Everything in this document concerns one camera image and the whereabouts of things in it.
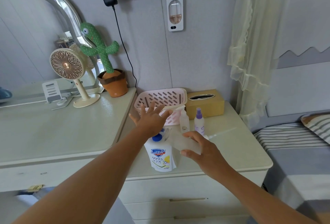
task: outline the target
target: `blue cap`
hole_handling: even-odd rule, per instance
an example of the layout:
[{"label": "blue cap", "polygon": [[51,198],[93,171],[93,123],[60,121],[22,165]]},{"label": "blue cap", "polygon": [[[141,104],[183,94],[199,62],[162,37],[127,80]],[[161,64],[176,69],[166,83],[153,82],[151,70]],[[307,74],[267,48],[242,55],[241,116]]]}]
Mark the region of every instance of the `blue cap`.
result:
[{"label": "blue cap", "polygon": [[201,108],[197,108],[196,118],[197,119],[202,119],[203,118]]},{"label": "blue cap", "polygon": [[152,140],[154,142],[159,142],[162,138],[163,138],[163,136],[161,134],[157,134],[157,135],[152,137]]}]

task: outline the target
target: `plant pot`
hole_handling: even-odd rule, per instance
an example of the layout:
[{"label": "plant pot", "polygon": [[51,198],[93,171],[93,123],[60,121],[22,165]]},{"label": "plant pot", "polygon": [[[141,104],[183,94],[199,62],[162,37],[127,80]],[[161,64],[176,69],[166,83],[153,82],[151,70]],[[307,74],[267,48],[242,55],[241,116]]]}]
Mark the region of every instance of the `plant pot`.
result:
[{"label": "plant pot", "polygon": [[128,92],[126,74],[120,69],[114,70],[114,73],[107,73],[107,76],[110,76],[109,78],[103,79],[103,75],[106,73],[106,71],[103,71],[97,76],[97,79],[111,97],[119,97]]}]

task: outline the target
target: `cactus toy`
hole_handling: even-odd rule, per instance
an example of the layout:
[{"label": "cactus toy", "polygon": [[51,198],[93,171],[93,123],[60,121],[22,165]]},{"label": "cactus toy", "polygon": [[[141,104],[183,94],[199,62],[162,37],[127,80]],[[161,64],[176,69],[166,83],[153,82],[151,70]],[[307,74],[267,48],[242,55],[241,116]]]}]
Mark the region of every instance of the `cactus toy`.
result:
[{"label": "cactus toy", "polygon": [[102,64],[106,71],[100,73],[97,78],[103,87],[109,92],[112,97],[122,96],[128,91],[125,72],[118,69],[113,69],[112,64],[108,58],[108,54],[115,54],[119,50],[119,44],[116,41],[106,47],[100,33],[93,24],[83,22],[80,25],[81,33],[90,39],[96,47],[88,47],[82,45],[81,51],[88,56],[99,55]]}]

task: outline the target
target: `hand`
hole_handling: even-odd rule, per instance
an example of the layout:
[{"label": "hand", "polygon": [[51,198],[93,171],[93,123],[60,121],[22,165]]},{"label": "hand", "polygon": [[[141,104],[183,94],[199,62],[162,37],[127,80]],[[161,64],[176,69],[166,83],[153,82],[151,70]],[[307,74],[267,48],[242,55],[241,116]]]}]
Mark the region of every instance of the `hand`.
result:
[{"label": "hand", "polygon": [[233,170],[221,155],[216,145],[205,139],[200,133],[190,131],[184,133],[183,136],[191,137],[194,141],[198,142],[201,146],[201,154],[199,155],[194,151],[184,149],[181,150],[181,155],[194,160],[206,175],[220,182],[228,175],[228,172]]},{"label": "hand", "polygon": [[152,102],[148,109],[148,112],[146,112],[146,107],[144,106],[144,104],[142,104],[140,120],[138,118],[133,117],[131,114],[129,114],[129,117],[133,120],[136,127],[146,134],[147,138],[151,138],[162,130],[166,119],[173,113],[173,110],[166,110],[160,116],[159,113],[163,110],[164,107],[165,105],[162,105],[154,109],[155,102]]}]

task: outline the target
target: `safeguard logo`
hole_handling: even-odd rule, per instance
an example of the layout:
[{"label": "safeguard logo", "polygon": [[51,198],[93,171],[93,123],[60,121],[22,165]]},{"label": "safeguard logo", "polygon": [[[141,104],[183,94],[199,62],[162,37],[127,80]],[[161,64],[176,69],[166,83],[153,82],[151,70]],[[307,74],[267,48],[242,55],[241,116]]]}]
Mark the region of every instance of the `safeguard logo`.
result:
[{"label": "safeguard logo", "polygon": [[161,157],[162,155],[165,154],[165,149],[159,149],[159,148],[152,149],[151,154],[153,154],[157,157]]}]

